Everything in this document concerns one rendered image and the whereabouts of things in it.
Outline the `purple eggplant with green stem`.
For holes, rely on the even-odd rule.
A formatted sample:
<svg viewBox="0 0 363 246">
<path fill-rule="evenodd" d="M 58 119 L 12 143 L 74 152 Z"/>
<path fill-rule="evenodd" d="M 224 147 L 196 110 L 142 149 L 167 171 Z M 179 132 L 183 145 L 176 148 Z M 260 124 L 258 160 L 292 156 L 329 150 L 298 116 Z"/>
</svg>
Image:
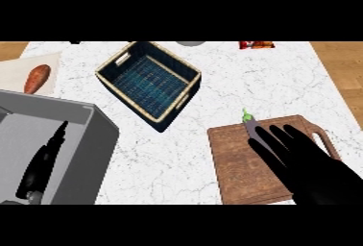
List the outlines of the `purple eggplant with green stem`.
<svg viewBox="0 0 363 246">
<path fill-rule="evenodd" d="M 249 137 L 260 141 L 261 138 L 255 132 L 255 127 L 260 125 L 260 123 L 255 121 L 254 116 L 246 112 L 246 110 L 242 110 L 242 123 Z"/>
</svg>

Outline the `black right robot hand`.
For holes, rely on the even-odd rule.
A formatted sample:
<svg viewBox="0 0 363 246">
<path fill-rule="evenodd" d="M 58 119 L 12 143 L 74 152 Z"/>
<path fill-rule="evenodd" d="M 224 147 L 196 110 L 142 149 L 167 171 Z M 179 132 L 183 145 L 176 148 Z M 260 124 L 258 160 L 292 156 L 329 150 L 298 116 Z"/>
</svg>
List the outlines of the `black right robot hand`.
<svg viewBox="0 0 363 246">
<path fill-rule="evenodd" d="M 272 149 L 254 138 L 248 144 L 292 193 L 297 205 L 363 205 L 363 179 L 298 129 L 270 125 L 267 132 L 257 126 L 255 133 Z"/>
</svg>

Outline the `orange sweet potato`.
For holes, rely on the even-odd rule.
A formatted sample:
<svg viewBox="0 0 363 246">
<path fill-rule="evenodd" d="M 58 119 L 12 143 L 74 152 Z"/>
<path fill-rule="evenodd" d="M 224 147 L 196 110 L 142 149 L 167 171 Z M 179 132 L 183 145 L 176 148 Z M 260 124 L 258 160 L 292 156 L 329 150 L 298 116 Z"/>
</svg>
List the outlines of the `orange sweet potato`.
<svg viewBox="0 0 363 246">
<path fill-rule="evenodd" d="M 32 68 L 28 73 L 25 85 L 24 85 L 24 93 L 34 94 L 46 81 L 50 78 L 52 68 L 47 64 L 41 64 Z"/>
</svg>

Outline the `red snack packet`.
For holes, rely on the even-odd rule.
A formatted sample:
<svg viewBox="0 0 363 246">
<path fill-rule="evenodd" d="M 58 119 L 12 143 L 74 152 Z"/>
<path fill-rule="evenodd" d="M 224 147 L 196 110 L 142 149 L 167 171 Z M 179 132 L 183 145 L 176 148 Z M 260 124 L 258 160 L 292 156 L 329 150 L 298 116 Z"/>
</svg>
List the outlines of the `red snack packet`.
<svg viewBox="0 0 363 246">
<path fill-rule="evenodd" d="M 272 41 L 241 41 L 239 49 L 266 49 L 274 48 L 274 44 Z"/>
</svg>

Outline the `brown wooden cutting board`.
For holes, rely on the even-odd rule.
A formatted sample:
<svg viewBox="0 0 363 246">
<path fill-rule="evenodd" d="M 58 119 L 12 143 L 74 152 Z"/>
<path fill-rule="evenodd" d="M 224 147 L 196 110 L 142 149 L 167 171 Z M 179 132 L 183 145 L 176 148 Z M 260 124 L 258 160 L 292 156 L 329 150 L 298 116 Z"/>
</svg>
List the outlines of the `brown wooden cutting board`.
<svg viewBox="0 0 363 246">
<path fill-rule="evenodd" d="M 224 205 L 263 205 L 292 199 L 269 166 L 248 145 L 243 124 L 207 130 Z"/>
</svg>

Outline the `large grey sink basin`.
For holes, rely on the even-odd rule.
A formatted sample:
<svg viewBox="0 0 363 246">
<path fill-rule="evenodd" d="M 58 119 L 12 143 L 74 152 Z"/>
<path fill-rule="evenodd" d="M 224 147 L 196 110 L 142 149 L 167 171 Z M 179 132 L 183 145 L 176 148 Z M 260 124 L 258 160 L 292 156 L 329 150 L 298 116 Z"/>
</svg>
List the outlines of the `large grey sink basin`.
<svg viewBox="0 0 363 246">
<path fill-rule="evenodd" d="M 0 202 L 21 202 L 18 185 L 28 163 L 62 123 L 59 148 L 44 205 L 94 203 L 120 130 L 96 105 L 0 89 Z"/>
</svg>

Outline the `dark blue woven basket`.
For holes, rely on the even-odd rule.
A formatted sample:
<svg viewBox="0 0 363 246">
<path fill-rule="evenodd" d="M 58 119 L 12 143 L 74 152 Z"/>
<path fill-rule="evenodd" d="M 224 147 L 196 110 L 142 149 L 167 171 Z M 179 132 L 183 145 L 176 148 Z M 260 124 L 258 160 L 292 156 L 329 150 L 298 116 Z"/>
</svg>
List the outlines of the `dark blue woven basket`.
<svg viewBox="0 0 363 246">
<path fill-rule="evenodd" d="M 201 71 L 155 41 L 131 41 L 94 76 L 162 133 L 199 90 Z"/>
</svg>

